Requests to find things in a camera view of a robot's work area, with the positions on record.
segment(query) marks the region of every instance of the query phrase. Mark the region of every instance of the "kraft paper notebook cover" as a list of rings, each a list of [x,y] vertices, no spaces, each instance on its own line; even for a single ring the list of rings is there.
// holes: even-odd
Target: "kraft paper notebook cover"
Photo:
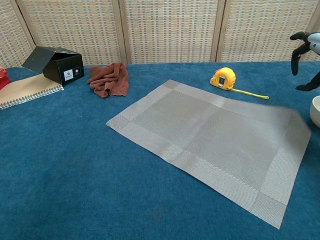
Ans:
[[[22,104],[63,89],[61,84],[46,78],[43,74],[13,81],[0,90],[0,109]]]

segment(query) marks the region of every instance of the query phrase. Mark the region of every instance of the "white label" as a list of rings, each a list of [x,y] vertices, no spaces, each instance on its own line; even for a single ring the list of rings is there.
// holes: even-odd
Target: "white label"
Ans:
[[[74,73],[73,73],[72,69],[68,70],[68,71],[64,71],[63,74],[64,74],[64,80],[65,81],[68,81],[68,80],[74,78]]]

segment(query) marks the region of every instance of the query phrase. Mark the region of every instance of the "blue carpet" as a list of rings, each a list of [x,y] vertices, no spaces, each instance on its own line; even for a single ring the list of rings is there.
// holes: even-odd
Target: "blue carpet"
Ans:
[[[232,68],[236,89],[209,84]],[[131,64],[128,95],[95,95],[85,77],[64,91],[0,111],[0,239],[319,239],[320,129],[311,92],[295,90],[320,70],[301,62]],[[11,80],[35,75],[9,68]],[[312,130],[280,230],[105,123],[172,79],[230,99],[296,109]]]

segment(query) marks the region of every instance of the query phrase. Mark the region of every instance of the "brown cloth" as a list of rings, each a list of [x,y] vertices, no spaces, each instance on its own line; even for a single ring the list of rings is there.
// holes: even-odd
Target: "brown cloth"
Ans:
[[[109,96],[126,96],[129,88],[128,71],[122,62],[108,66],[89,68],[88,84],[101,98]]]

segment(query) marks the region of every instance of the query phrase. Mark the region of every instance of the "black box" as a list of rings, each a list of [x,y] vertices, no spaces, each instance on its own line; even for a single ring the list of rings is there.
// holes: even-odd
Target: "black box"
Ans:
[[[36,46],[22,66],[62,86],[85,75],[81,54],[61,47]]]

